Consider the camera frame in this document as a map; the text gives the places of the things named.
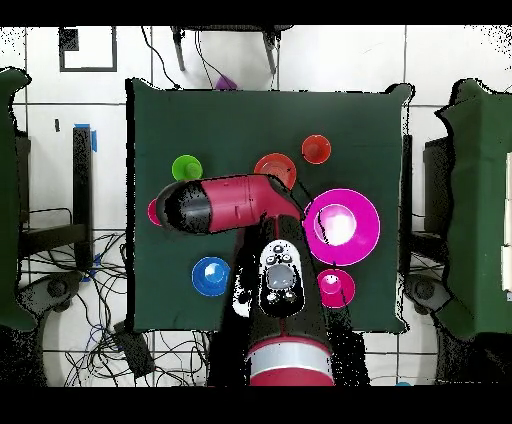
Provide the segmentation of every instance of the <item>green mat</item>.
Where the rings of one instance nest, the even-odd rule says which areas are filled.
[[[227,296],[207,298],[192,286],[191,271],[204,256],[232,266],[236,231],[215,235],[178,234],[153,225],[148,204],[173,182],[174,159],[190,154],[203,178],[252,173],[262,156],[281,152],[297,167],[311,196],[350,188],[377,208],[381,236],[362,262],[345,267],[356,283],[349,305],[355,330],[402,332],[395,315],[398,198],[401,171],[401,110],[412,87],[386,93],[165,91],[143,81],[127,81],[128,120],[135,120],[135,321],[148,329],[217,330]],[[326,136],[332,154],[322,165],[301,157],[302,141]],[[302,206],[307,195],[298,184]],[[318,272],[328,268],[314,263]]]
[[[473,79],[455,85],[438,115],[453,137],[453,216],[448,231],[454,295],[437,317],[460,339],[512,333],[512,302],[501,285],[506,155],[512,152],[512,95],[492,93]]]

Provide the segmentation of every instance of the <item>blue bowl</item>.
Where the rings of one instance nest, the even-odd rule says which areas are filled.
[[[192,269],[192,284],[203,296],[220,296],[226,291],[230,268],[220,258],[205,257]]]

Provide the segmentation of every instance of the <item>white tile floor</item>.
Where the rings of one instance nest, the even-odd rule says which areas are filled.
[[[194,33],[183,40],[187,70],[178,68],[169,27],[145,27],[148,40],[160,52],[167,74],[185,88],[208,88],[209,82],[195,50]],[[466,26],[295,26],[284,32],[281,42],[280,89],[311,91],[384,91],[389,85],[408,82],[416,95],[410,108],[409,132],[413,136],[413,210],[424,212],[423,146],[426,141],[446,135],[434,111],[444,106],[453,84],[466,77],[477,77],[496,90],[512,85],[510,43],[505,27]],[[109,66],[110,32],[106,27],[79,27],[80,50],[66,53],[68,66]],[[260,34],[202,33],[205,59],[243,90],[268,90],[272,76]],[[20,129],[32,139],[30,196],[31,208],[68,207],[72,209],[71,131],[74,124],[89,123],[97,131],[98,149],[93,154],[95,237],[122,233],[126,226],[125,186],[125,91],[124,80],[144,78],[160,88],[172,84],[165,77],[158,57],[145,45],[140,27],[117,28],[117,72],[59,72],[57,28],[0,28],[0,67],[26,69],[31,84],[15,96],[14,114]],[[210,72],[215,84],[218,75]],[[60,131],[55,130],[55,119]],[[32,226],[65,224],[66,213],[33,214]],[[414,218],[415,229],[422,229],[421,218]],[[100,241],[95,251],[100,252]],[[121,265],[118,250],[109,262]],[[31,271],[48,270],[31,261]],[[100,281],[108,276],[97,274]],[[115,290],[122,293],[126,282],[118,280]],[[98,296],[90,283],[81,283],[80,295],[88,305],[89,319],[99,323]],[[126,296],[111,293],[108,298],[113,320],[126,313]],[[396,336],[365,334],[367,366],[374,385],[394,385],[397,380],[412,384],[432,384],[435,375],[437,343],[429,317],[417,315],[405,300],[403,317],[409,331]],[[174,346],[190,340],[190,333],[149,334],[149,346],[157,365],[165,369],[190,367],[191,343],[167,354],[165,343]],[[71,369],[65,351],[78,360],[86,350],[90,326],[85,309],[75,298],[70,309],[52,313],[44,337],[45,363],[50,385],[62,386]],[[199,364],[192,355],[193,366]],[[116,372],[123,366],[116,365]],[[204,374],[196,380],[204,381]],[[155,373],[149,385],[179,384],[173,378]],[[118,379],[120,385],[134,386],[133,376]],[[146,386],[139,379],[138,387]],[[91,385],[111,385],[111,380],[95,379]]]

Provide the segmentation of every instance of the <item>magenta cup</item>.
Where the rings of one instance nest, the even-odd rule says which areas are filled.
[[[361,193],[329,190],[310,203],[302,222],[311,253],[334,266],[355,264],[377,245],[380,221],[377,210]]]
[[[354,280],[341,269],[326,269],[318,274],[317,281],[322,304],[327,308],[343,308],[354,299]]]

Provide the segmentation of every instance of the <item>magenta plate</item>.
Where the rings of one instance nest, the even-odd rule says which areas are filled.
[[[357,191],[326,191],[306,207],[305,215],[302,225],[311,253],[326,264],[355,264],[366,258],[379,240],[377,210]]]

